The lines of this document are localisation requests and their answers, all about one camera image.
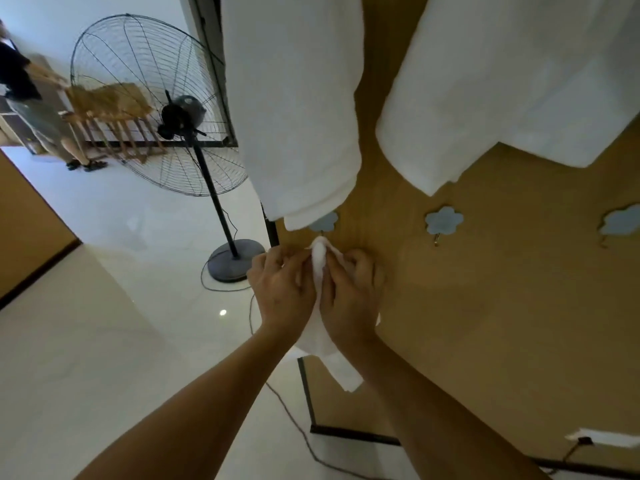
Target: fan base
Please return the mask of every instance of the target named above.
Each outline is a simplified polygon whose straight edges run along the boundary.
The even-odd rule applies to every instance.
[[[213,251],[207,269],[215,281],[221,283],[235,283],[246,279],[246,272],[251,269],[251,259],[264,252],[260,242],[251,239],[234,241],[240,257],[234,259],[229,244],[225,243]]]

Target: black sandal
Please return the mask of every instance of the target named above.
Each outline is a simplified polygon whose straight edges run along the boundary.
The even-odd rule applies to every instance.
[[[80,162],[78,160],[71,160],[69,163],[67,163],[67,170],[69,171],[75,170],[79,166],[80,166]]]
[[[83,165],[84,171],[100,170],[107,166],[107,162],[91,161],[89,165]]]

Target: glossy marble floor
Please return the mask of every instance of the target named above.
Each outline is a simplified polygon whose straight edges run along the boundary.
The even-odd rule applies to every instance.
[[[208,198],[160,189],[114,162],[87,174],[23,148],[4,151],[84,245],[0,312],[0,478],[69,479],[248,338],[252,294],[201,286],[205,260],[224,242]],[[268,247],[249,181],[220,200],[238,238]],[[220,287],[208,277],[205,284]],[[259,322],[258,313],[253,319]],[[270,383],[308,431],[295,360],[283,361]],[[335,465],[417,478],[398,447],[310,437],[318,455]],[[265,388],[218,478],[348,476],[311,459]]]

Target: left hand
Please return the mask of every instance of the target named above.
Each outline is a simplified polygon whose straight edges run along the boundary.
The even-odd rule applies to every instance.
[[[260,307],[260,331],[274,332],[293,345],[316,302],[311,250],[276,246],[254,257],[246,275]]]

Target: wooden wall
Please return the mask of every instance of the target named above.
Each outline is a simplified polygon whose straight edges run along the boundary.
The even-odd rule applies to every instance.
[[[76,240],[0,150],[0,297]]]
[[[326,235],[386,266],[386,343],[524,453],[559,460],[578,428],[640,434],[640,236],[603,248],[597,233],[604,213],[640,201],[640,121],[586,169],[498,144],[427,197],[374,133],[425,3],[364,0],[363,165]],[[444,204],[465,221],[436,248],[424,216]],[[283,244],[315,237],[277,226]],[[350,394],[318,359],[305,367],[317,424],[393,436],[366,385]],[[640,449],[572,460],[640,470]]]

